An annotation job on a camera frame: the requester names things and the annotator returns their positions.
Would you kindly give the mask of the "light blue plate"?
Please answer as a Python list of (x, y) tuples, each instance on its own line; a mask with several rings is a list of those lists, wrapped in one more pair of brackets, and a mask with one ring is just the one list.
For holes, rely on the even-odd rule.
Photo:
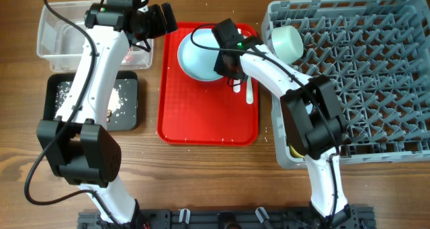
[[(211, 48), (219, 48), (211, 29), (197, 30), (193, 35), (193, 41), (199, 45)], [(177, 59), (181, 69), (191, 78), (197, 81), (217, 81), (222, 78), (215, 70), (219, 51), (200, 48), (191, 42), (191, 34), (188, 34), (180, 43), (177, 51)]]

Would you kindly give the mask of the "red snack wrapper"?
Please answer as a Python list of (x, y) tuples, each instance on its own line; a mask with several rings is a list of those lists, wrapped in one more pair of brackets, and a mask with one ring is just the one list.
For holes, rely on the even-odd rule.
[(122, 61), (122, 64), (130, 64), (133, 61), (133, 57), (130, 54), (127, 54)]

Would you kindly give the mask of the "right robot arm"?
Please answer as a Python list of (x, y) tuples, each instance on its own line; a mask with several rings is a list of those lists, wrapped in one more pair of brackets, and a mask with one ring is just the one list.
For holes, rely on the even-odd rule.
[(254, 36), (217, 40), (217, 73), (228, 78), (252, 77), (278, 97), (287, 141), (304, 156), (311, 182), (312, 211), (334, 228), (349, 216), (339, 159), (347, 122), (330, 78), (305, 75), (274, 56)]

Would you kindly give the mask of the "white plastic spoon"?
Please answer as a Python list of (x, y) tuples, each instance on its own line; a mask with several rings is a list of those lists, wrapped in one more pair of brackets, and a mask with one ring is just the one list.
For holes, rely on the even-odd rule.
[(247, 77), (247, 82), (246, 82), (246, 102), (249, 105), (253, 104), (254, 102), (253, 85), (252, 85), (252, 79), (250, 76)]

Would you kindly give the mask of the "food scraps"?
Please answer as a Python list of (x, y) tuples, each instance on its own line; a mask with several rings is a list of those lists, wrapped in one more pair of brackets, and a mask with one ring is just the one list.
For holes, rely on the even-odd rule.
[(72, 81), (66, 99), (56, 111), (53, 120), (65, 122), (66, 125), (84, 124), (89, 120), (93, 124), (106, 128), (108, 111), (116, 111), (123, 106), (120, 101), (122, 84), (115, 81), (102, 83), (93, 81), (85, 84), (84, 81)]

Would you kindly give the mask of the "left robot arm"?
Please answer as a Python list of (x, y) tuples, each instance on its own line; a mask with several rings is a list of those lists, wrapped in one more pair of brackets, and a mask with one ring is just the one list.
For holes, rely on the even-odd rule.
[(177, 29), (169, 3), (101, 0), (85, 13), (83, 54), (71, 89), (56, 115), (40, 121), (37, 137), (54, 175), (97, 206), (103, 228), (146, 228), (138, 202), (119, 176), (122, 152), (107, 131), (108, 103), (119, 67), (133, 46)]

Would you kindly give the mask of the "white plastic fork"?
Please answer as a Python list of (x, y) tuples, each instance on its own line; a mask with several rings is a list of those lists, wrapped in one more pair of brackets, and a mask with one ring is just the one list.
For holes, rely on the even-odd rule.
[(240, 83), (234, 83), (232, 86), (232, 89), (235, 93), (239, 93), (241, 91), (241, 84)]

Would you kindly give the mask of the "yellow plastic cup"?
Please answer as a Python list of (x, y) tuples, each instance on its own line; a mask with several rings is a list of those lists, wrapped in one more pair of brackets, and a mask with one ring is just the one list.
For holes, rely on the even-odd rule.
[(289, 148), (290, 148), (290, 154), (291, 154), (291, 156), (292, 156), (292, 157), (294, 157), (294, 158), (304, 158), (304, 156), (303, 156), (303, 155), (301, 155), (299, 152), (297, 152), (297, 151), (294, 149), (294, 147), (293, 147), (293, 146), (289, 145)]

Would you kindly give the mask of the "green bowl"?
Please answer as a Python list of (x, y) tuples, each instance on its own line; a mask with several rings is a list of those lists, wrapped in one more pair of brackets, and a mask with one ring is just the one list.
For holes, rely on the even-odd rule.
[(294, 26), (275, 28), (271, 37), (274, 52), (284, 63), (292, 64), (304, 54), (302, 38)]

